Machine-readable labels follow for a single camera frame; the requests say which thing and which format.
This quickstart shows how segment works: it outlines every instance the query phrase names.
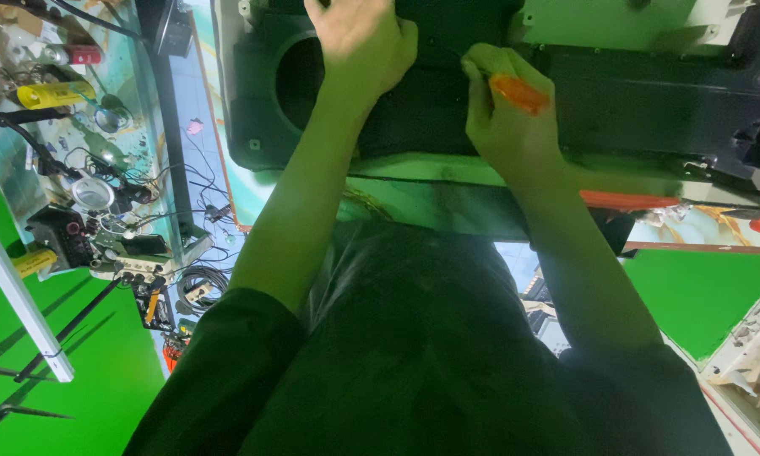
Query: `black shirt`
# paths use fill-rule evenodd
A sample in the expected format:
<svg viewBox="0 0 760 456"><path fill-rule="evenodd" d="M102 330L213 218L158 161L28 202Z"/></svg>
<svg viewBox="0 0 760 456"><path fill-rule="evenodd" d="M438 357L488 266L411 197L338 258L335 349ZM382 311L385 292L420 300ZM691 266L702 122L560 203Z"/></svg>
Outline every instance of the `black shirt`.
<svg viewBox="0 0 760 456"><path fill-rule="evenodd" d="M731 454L669 347L560 358L488 240L336 226L299 316L208 311L127 454Z"/></svg>

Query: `spray can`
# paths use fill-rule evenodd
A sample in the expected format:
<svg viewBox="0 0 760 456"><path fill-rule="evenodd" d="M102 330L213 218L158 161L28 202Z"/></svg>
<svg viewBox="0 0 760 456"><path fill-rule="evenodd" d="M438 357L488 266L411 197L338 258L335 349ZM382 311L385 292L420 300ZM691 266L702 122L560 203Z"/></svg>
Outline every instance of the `spray can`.
<svg viewBox="0 0 760 456"><path fill-rule="evenodd" d="M17 88L17 98L28 109L53 108L82 103L84 95L95 98L95 90L86 81L23 85Z"/></svg>
<svg viewBox="0 0 760 456"><path fill-rule="evenodd" d="M43 51L56 65L95 65L101 62L101 48L90 45L48 45Z"/></svg>

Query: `hand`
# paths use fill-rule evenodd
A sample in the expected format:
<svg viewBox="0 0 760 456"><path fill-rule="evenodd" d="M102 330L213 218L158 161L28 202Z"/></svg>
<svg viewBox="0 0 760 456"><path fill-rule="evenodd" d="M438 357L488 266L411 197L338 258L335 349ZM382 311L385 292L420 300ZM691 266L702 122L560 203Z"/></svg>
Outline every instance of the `hand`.
<svg viewBox="0 0 760 456"><path fill-rule="evenodd" d="M551 79L541 75L515 50L485 43L467 51L462 57L462 69L470 79L467 136L504 180L511 183L543 179L565 169L557 146ZM491 93L482 71L487 76L504 73L522 79L549 96L549 107L537 116L514 107L500 93Z"/></svg>
<svg viewBox="0 0 760 456"><path fill-rule="evenodd" d="M304 0L321 41L324 86L370 109L416 60L418 31L393 0Z"/></svg>

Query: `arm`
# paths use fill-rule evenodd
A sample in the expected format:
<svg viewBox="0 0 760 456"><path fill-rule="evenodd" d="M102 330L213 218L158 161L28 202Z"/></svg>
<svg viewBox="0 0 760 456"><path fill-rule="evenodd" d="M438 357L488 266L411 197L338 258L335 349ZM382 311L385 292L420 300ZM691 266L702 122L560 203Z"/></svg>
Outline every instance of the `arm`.
<svg viewBox="0 0 760 456"><path fill-rule="evenodd" d="M504 178L529 225L572 347L661 344L656 323L591 219L557 146L554 84L512 49L479 44L462 59L470 79L467 135ZM480 69L521 78L552 103L537 117L491 93Z"/></svg>
<svg viewBox="0 0 760 456"><path fill-rule="evenodd" d="M324 55L325 76L293 157L259 215L231 274L290 311L321 266L363 122L416 58L416 26L392 0L304 0Z"/></svg>

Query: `sleeve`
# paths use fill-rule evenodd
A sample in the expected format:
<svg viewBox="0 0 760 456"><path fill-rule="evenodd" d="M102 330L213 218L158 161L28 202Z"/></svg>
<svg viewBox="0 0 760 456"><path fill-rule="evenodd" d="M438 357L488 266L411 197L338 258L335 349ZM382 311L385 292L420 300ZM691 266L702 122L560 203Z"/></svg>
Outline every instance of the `sleeve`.
<svg viewBox="0 0 760 456"><path fill-rule="evenodd" d="M564 384L602 454L731 455L695 374L670 347L561 353Z"/></svg>
<svg viewBox="0 0 760 456"><path fill-rule="evenodd" d="M235 454L303 343L279 301L228 291L200 319L124 454Z"/></svg>

